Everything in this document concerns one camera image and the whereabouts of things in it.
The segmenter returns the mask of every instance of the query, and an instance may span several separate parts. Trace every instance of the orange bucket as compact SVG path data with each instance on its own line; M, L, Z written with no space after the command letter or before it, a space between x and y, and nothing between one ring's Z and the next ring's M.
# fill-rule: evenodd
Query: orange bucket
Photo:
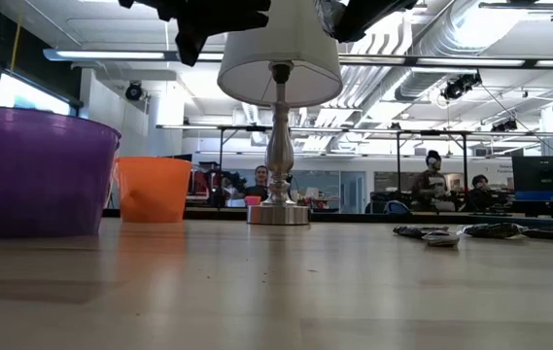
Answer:
M186 210L189 161L165 157L120 157L114 177L119 184L121 218L126 223L179 223Z

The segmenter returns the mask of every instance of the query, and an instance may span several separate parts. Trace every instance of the table lamp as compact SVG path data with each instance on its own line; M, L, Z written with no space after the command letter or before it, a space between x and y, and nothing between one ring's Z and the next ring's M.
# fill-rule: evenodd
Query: table lamp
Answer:
M265 28L229 33L218 85L229 96L271 106L274 126L265 152L269 198L248 209L249 224L307 225L308 207L289 198L294 167L289 110L330 101L343 89L336 42L324 34L310 0L272 2Z

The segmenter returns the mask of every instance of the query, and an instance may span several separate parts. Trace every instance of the plastic bucket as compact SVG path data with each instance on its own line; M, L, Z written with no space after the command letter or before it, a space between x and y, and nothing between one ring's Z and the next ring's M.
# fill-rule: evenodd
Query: plastic bucket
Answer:
M121 218L126 223L179 223L186 210L189 161L166 157L120 157Z
M120 138L98 122L0 108L0 237L97 234Z

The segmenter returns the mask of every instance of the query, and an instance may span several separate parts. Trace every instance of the white lampshade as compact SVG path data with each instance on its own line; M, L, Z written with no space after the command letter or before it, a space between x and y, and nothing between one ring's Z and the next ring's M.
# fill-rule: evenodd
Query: white lampshade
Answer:
M293 108L332 100L343 89L336 42L324 34L311 0L273 0L265 28L228 33L218 85L259 106L276 102L269 63L294 64L286 101Z

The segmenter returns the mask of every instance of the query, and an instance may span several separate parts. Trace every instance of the table surface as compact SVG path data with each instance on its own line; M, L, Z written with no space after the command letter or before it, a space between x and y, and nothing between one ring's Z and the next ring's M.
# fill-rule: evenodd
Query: table surface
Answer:
M0 349L553 348L553 241L432 248L394 226L0 240Z

